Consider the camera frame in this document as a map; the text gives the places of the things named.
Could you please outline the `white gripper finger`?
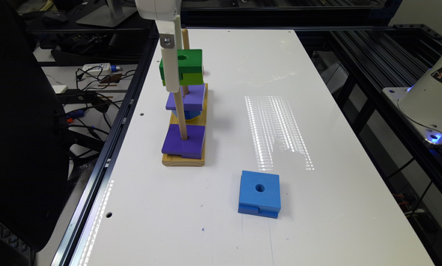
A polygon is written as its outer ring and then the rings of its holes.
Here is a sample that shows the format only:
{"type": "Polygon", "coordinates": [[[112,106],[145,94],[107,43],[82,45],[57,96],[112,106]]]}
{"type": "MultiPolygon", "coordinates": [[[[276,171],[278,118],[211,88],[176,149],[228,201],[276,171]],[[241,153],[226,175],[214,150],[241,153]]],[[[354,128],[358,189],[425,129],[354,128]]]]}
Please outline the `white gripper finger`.
{"type": "Polygon", "coordinates": [[[173,21],[156,21],[161,45],[164,81],[167,92],[180,90],[177,65],[177,47],[173,21]]]}
{"type": "Polygon", "coordinates": [[[177,15],[174,20],[174,36],[175,36],[175,43],[178,50],[183,49],[183,34],[182,34],[182,28],[181,28],[181,20],[180,15],[177,15]]]}

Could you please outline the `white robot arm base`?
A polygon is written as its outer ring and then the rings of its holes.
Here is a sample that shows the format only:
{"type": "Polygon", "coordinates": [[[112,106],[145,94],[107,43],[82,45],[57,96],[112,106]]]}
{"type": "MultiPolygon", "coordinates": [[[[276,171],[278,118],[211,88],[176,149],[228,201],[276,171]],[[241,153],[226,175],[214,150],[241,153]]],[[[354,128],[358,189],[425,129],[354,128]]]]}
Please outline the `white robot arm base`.
{"type": "Polygon", "coordinates": [[[442,56],[411,87],[386,87],[382,92],[425,142],[442,145],[442,56]]]}

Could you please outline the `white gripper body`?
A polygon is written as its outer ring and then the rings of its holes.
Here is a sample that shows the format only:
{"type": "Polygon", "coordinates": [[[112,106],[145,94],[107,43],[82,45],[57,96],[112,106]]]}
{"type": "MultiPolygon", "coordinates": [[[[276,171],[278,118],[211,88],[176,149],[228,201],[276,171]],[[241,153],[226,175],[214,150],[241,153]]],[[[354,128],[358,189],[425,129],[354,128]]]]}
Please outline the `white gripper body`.
{"type": "Polygon", "coordinates": [[[181,2],[181,0],[135,0],[139,15],[154,21],[174,21],[180,14],[181,2]]]}

